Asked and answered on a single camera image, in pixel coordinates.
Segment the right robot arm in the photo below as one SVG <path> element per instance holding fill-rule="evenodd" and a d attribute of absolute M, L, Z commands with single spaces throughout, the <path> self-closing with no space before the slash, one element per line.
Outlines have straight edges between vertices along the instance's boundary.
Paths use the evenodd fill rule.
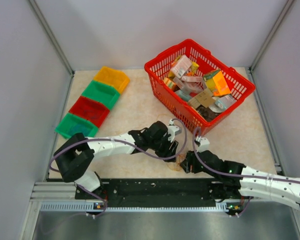
<path fill-rule="evenodd" d="M 300 211 L 300 178 L 270 174 L 243 163 L 223 160 L 211 151 L 189 151 L 180 167 L 186 173 L 204 172 L 223 184 L 227 198 L 267 199 Z"/>

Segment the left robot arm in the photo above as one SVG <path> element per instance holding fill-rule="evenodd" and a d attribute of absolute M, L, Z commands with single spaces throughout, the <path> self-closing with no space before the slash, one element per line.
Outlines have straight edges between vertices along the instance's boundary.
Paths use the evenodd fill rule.
<path fill-rule="evenodd" d="M 74 182 L 84 187 L 87 194 L 96 199 L 103 194 L 104 187 L 99 175 L 89 170 L 93 160 L 152 150 L 155 158 L 174 162 L 179 144 L 175 137 L 181 132 L 173 120 L 169 125 L 156 121 L 150 127 L 111 137 L 86 137 L 80 132 L 70 137 L 54 153 L 53 159 L 65 183 Z"/>

